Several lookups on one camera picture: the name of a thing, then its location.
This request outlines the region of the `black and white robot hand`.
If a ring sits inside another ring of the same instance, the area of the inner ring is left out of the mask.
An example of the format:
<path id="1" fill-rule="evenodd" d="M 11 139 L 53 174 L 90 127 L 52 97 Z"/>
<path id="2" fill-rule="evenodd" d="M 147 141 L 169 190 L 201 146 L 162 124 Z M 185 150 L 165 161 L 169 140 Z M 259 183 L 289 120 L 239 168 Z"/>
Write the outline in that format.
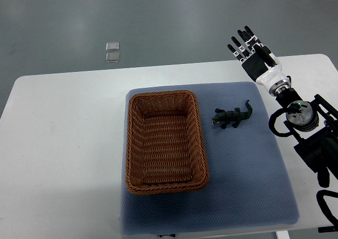
<path id="1" fill-rule="evenodd" d="M 238 30 L 238 35 L 241 41 L 232 36 L 232 43 L 227 47 L 240 62 L 246 74 L 255 83 L 264 86 L 272 96 L 277 96 L 290 88 L 291 80 L 282 73 L 281 63 L 251 28 L 245 26 L 243 30 Z"/>

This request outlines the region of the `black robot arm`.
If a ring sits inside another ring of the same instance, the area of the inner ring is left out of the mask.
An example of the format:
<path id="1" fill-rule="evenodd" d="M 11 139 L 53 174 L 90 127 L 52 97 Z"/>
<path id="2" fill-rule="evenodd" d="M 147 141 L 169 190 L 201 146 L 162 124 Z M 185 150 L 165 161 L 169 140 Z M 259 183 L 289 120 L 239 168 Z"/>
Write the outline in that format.
<path id="1" fill-rule="evenodd" d="M 337 177 L 337 109 L 319 94 L 304 101 L 293 88 L 274 91 L 281 108 L 269 119 L 269 129 L 279 137 L 293 136 L 296 153 L 327 188 L 330 173 Z"/>

